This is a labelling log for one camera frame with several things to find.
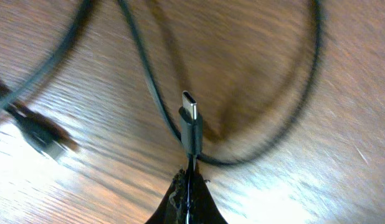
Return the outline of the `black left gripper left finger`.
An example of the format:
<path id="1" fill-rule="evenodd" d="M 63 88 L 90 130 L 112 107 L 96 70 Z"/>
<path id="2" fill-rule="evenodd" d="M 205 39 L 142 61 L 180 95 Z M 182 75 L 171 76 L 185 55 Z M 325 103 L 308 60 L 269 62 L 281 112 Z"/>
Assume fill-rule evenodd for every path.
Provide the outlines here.
<path id="1" fill-rule="evenodd" d="M 186 171 L 180 169 L 173 177 L 162 201 L 146 224 L 187 224 Z"/>

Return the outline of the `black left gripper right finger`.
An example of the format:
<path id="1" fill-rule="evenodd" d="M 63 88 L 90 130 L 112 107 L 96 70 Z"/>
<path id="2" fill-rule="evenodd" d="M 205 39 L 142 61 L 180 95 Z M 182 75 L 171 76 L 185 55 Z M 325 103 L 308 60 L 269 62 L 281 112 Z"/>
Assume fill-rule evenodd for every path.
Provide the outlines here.
<path id="1" fill-rule="evenodd" d="M 206 185 L 196 164 L 188 177 L 187 223 L 227 224 Z"/>

